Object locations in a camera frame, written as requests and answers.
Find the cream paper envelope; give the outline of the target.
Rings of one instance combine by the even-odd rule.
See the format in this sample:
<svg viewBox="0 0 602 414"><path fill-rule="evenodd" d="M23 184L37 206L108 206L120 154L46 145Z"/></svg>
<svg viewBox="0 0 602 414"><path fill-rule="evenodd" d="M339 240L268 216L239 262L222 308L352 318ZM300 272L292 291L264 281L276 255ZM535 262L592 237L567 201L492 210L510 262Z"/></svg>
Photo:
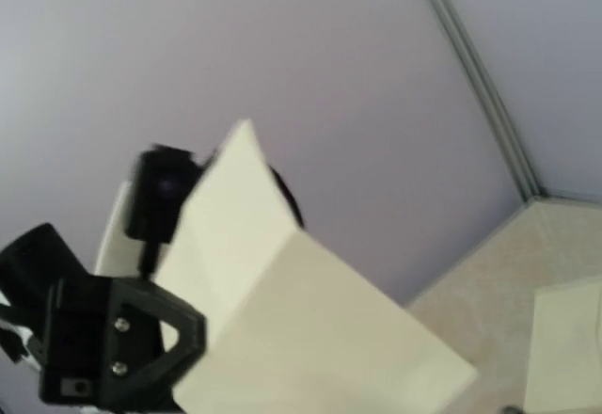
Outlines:
<svg viewBox="0 0 602 414"><path fill-rule="evenodd" d="M601 411L601 280L549 286L535 297L523 409Z"/></svg>

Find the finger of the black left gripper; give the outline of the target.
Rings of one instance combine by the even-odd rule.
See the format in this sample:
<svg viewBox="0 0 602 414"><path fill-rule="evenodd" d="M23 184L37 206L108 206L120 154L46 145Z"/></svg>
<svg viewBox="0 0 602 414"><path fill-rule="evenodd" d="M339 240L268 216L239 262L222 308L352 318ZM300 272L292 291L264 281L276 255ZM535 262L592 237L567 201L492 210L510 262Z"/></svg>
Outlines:
<svg viewBox="0 0 602 414"><path fill-rule="evenodd" d="M112 279L101 352L102 409L177 409L172 390L206 349L206 320L142 279Z"/></svg>

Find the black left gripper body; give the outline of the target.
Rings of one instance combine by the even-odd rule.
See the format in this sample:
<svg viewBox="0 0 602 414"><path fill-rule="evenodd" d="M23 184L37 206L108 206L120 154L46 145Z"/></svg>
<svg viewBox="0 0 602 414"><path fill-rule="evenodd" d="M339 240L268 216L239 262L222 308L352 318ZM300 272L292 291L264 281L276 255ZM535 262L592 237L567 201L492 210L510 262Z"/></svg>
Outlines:
<svg viewBox="0 0 602 414"><path fill-rule="evenodd" d="M1 252L1 317L29 328L25 346L40 363L40 399L101 407L101 352L109 285L89 274L49 223Z"/></svg>

